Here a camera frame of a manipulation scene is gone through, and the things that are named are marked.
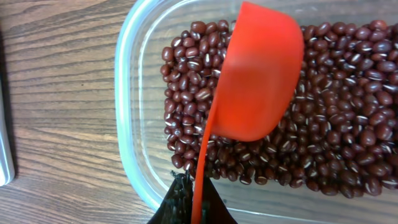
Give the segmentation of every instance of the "wooden table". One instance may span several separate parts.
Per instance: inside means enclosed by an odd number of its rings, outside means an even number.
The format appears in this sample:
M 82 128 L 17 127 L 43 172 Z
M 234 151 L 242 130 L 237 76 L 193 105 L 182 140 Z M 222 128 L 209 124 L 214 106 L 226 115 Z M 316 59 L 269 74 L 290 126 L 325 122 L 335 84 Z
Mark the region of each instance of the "wooden table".
M 1 71 L 17 177 L 0 223 L 146 223 L 121 164 L 116 39 L 133 0 L 2 0 Z

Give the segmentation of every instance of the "adzuki bean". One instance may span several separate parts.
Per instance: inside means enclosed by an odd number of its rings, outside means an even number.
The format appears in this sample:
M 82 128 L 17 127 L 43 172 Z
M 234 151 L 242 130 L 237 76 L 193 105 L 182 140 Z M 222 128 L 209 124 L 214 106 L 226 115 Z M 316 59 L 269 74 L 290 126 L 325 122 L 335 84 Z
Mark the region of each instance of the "adzuki bean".
M 234 27 L 195 21 L 162 49 L 167 149 L 192 174 Z M 346 198 L 398 189 L 398 24 L 301 28 L 301 76 L 279 125 L 254 142 L 211 135 L 206 174 Z

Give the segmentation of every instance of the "orange measuring cup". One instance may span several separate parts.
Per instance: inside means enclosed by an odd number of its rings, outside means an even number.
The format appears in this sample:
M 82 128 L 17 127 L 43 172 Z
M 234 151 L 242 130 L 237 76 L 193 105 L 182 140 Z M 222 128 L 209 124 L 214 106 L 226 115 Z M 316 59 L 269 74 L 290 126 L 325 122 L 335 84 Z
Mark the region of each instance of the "orange measuring cup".
M 255 141 L 282 118 L 300 75 L 303 37 L 288 15 L 244 2 L 228 46 L 198 158 L 191 223 L 200 223 L 210 134 Z

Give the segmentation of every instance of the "plastic container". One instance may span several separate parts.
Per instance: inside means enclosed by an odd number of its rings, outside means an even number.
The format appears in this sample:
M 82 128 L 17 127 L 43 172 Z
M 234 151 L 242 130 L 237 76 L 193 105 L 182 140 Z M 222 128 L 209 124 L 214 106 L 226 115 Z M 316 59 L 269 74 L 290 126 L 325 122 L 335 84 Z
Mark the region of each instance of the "plastic container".
M 285 12 L 300 25 L 373 19 L 398 22 L 398 0 L 258 0 Z M 160 53 L 196 20 L 236 18 L 242 1 L 138 1 L 124 21 L 116 48 L 116 116 L 121 159 L 132 186 L 148 206 L 160 205 L 172 183 L 172 152 L 166 148 L 164 90 Z M 378 197 L 349 200 L 327 197 L 306 187 L 291 189 L 270 181 L 265 186 L 213 181 L 239 223 L 397 223 L 398 193 L 383 189 Z

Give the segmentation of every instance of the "silver object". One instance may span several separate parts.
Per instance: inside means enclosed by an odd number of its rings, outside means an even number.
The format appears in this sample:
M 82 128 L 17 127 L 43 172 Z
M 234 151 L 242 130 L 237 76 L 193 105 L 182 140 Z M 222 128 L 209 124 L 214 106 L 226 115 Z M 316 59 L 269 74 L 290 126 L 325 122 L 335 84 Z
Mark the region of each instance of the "silver object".
M 6 121 L 4 119 L 4 105 L 0 85 L 0 186 L 6 185 L 15 176 L 14 164 L 8 142 Z

